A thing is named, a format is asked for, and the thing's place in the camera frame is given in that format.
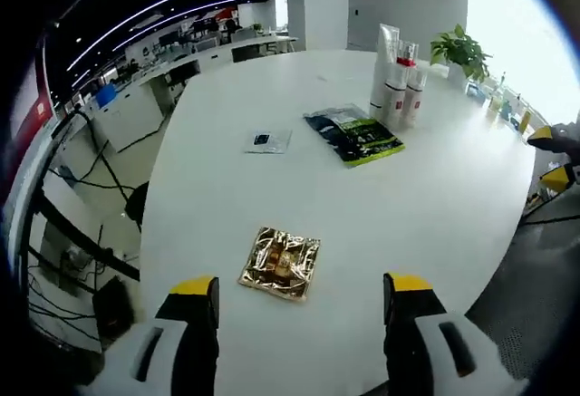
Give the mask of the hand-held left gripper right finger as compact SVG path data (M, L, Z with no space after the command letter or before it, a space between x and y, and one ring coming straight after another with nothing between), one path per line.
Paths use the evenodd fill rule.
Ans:
M521 395L497 345L465 315L448 312L416 275L383 275L383 352L390 395Z

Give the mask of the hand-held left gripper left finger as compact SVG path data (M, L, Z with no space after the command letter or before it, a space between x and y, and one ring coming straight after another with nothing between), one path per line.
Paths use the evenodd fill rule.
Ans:
M112 344L80 395L212 395L219 355L219 279L173 286L155 316Z

